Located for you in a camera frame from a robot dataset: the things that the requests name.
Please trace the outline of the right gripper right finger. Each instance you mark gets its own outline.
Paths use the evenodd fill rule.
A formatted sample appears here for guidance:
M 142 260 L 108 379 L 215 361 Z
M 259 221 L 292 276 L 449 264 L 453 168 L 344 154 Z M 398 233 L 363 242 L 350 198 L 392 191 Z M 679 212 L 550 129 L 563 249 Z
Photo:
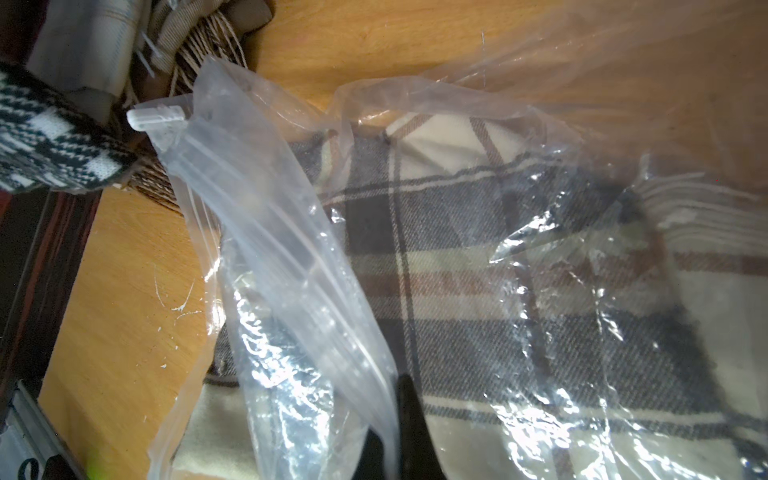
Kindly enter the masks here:
M 399 478 L 446 480 L 410 375 L 398 377 L 396 393 L 400 429 Z

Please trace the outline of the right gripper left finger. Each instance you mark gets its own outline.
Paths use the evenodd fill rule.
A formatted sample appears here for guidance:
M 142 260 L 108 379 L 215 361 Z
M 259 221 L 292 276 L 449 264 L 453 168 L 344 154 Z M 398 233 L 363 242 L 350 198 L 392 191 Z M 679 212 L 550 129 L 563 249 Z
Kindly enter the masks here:
M 384 480 L 384 447 L 379 436 L 368 430 L 352 480 Z

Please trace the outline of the clear plastic vacuum bag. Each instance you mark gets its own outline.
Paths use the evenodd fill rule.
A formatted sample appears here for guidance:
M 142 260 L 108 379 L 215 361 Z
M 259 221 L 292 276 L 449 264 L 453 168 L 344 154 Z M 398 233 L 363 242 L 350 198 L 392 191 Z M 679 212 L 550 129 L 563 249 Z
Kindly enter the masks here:
M 767 5 L 580 1 L 320 111 L 136 106 L 208 338 L 152 479 L 763 479 Z

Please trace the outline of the black scarf white emblem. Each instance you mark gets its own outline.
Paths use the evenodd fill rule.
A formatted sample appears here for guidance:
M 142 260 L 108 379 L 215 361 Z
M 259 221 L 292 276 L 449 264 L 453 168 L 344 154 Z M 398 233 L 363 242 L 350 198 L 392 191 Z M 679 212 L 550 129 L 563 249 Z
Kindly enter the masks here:
M 1 190 L 84 193 L 124 177 L 138 156 L 20 65 L 1 64 Z

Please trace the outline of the beige brown striped scarf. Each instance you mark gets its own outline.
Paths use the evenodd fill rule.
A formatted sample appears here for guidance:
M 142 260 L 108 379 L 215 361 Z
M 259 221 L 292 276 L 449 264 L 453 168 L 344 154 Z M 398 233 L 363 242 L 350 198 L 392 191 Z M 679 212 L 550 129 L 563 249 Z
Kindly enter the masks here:
M 763 479 L 767 194 L 534 119 L 195 114 L 161 156 L 214 352 L 171 465 L 399 477 L 413 379 L 447 479 Z

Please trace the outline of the brown striped fringed scarf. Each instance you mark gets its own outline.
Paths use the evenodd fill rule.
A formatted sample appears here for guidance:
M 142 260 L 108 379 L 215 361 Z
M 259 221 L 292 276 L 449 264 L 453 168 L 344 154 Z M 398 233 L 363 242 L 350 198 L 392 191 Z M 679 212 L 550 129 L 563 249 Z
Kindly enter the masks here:
M 191 92 L 209 57 L 248 68 L 243 40 L 272 18 L 268 1 L 154 1 L 126 99 L 133 106 Z

